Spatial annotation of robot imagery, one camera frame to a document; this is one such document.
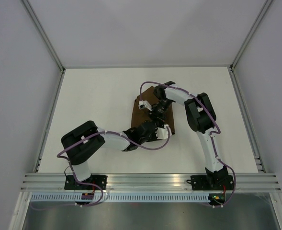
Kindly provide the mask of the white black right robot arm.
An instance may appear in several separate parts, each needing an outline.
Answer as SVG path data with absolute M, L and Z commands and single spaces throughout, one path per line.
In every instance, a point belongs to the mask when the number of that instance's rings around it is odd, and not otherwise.
M 152 107 L 151 112 L 155 117 L 162 117 L 172 103 L 184 106 L 188 125 L 196 132 L 205 156 L 206 184 L 211 189 L 220 188 L 228 172 L 221 163 L 215 144 L 215 136 L 221 130 L 216 123 L 216 114 L 208 95 L 193 95 L 177 87 L 172 81 L 158 84 L 154 88 L 154 95 L 158 98 L 158 103 Z

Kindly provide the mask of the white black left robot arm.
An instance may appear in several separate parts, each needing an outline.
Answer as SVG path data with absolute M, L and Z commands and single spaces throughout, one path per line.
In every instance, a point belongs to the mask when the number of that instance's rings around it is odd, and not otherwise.
M 158 127 L 153 121 L 145 121 L 122 132 L 108 131 L 96 126 L 93 121 L 87 121 L 61 138 L 64 150 L 58 157 L 64 153 L 67 155 L 76 177 L 75 184 L 86 190 L 92 184 L 88 160 L 99 149 L 129 152 L 142 148 L 154 151 L 166 146 L 171 135 L 168 125 Z

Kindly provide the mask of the brown cloth napkin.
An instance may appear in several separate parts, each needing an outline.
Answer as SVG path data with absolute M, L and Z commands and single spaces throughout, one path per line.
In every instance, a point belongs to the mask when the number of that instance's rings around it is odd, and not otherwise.
M 145 91 L 142 92 L 142 99 L 146 100 L 150 103 L 151 106 L 157 104 L 159 99 L 154 95 L 154 87 L 151 86 Z M 140 96 L 137 96 L 134 101 L 133 111 L 132 111 L 132 119 L 131 119 L 131 127 L 137 127 L 145 121 L 151 121 L 149 117 L 148 109 L 139 109 L 139 99 Z M 172 105 L 168 108 L 165 114 L 165 123 L 170 127 L 171 133 L 175 134 L 175 125 L 174 125 L 174 115 Z

